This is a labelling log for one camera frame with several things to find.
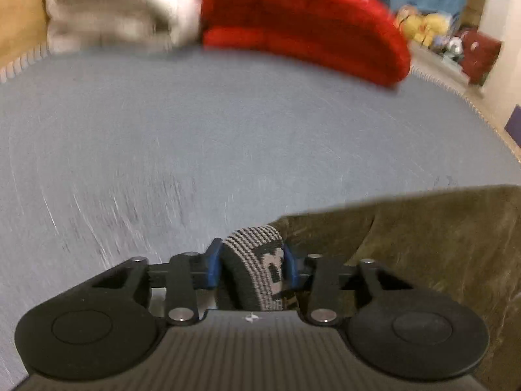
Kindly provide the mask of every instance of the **white wall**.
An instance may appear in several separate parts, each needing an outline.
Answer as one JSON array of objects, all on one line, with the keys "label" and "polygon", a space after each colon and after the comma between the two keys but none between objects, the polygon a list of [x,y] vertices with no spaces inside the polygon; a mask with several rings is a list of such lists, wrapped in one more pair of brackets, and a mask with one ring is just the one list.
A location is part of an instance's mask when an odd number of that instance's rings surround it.
[{"label": "white wall", "polygon": [[499,126],[521,104],[521,0],[486,0],[479,30],[504,41],[483,87],[485,102]]}]

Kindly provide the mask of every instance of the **purple object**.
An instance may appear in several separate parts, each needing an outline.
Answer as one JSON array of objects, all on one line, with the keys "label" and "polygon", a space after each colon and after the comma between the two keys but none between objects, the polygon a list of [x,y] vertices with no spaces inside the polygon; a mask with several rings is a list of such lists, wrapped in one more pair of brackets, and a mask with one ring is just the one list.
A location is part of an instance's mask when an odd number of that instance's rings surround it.
[{"label": "purple object", "polygon": [[510,119],[506,122],[505,131],[521,147],[521,107],[516,105]]}]

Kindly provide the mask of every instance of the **circular cap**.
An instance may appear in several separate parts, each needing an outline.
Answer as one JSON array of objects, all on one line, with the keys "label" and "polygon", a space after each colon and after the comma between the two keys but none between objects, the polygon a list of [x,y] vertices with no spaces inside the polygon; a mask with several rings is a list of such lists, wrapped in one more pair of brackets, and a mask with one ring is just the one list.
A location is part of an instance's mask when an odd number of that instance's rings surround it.
[{"label": "circular cap", "polygon": [[311,319],[320,323],[329,323],[337,318],[337,313],[329,309],[315,309],[311,312]]},{"label": "circular cap", "polygon": [[186,307],[176,307],[168,312],[168,317],[173,321],[186,322],[194,317],[194,312]]},{"label": "circular cap", "polygon": [[384,292],[351,318],[347,337],[369,364],[420,381],[466,374],[483,358],[489,342],[476,313],[419,289]]},{"label": "circular cap", "polygon": [[90,289],[30,310],[18,322],[15,344],[28,368],[56,379],[87,381],[140,362],[157,334],[146,308]]}]

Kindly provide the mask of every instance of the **stitched edge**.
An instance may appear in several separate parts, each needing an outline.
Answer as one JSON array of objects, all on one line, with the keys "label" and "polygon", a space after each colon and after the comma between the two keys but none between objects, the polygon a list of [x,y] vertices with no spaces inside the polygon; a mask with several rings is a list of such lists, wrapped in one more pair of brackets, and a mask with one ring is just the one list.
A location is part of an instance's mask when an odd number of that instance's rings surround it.
[{"label": "stitched edge", "polygon": [[6,66],[0,67],[0,84],[6,83],[9,79],[21,74],[29,66],[36,62],[47,58],[50,55],[47,43],[38,44],[35,48],[17,57],[14,61],[9,62]]},{"label": "stitched edge", "polygon": [[514,156],[514,158],[519,163],[521,163],[521,158],[516,154],[516,152],[512,148],[510,148],[510,146],[506,143],[506,141],[501,137],[501,133],[499,132],[498,128],[496,128],[493,124],[491,124],[488,121],[488,119],[483,115],[483,113],[474,105],[474,103],[467,96],[465,96],[465,94],[461,93],[456,88],[454,88],[452,85],[447,84],[443,80],[436,78],[434,75],[424,72],[418,66],[411,65],[411,69],[409,70],[409,75],[413,75],[414,77],[422,79],[426,82],[431,82],[434,85],[437,85],[439,88],[443,88],[445,91],[461,98],[474,111],[474,113],[476,113],[482,119],[482,121],[485,122],[485,124],[492,131],[494,131],[495,135],[499,138],[499,140],[503,143],[503,145],[507,149],[509,149],[510,153]]}]

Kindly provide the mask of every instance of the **gray table surface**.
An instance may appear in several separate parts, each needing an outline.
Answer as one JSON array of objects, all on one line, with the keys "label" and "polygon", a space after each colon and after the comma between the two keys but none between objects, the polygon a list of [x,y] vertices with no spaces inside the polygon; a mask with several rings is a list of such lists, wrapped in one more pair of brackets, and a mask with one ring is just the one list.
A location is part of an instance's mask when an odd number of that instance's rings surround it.
[{"label": "gray table surface", "polygon": [[297,61],[187,49],[46,59],[0,86],[0,389],[34,305],[133,255],[167,261],[297,211],[521,183],[467,104]]}]

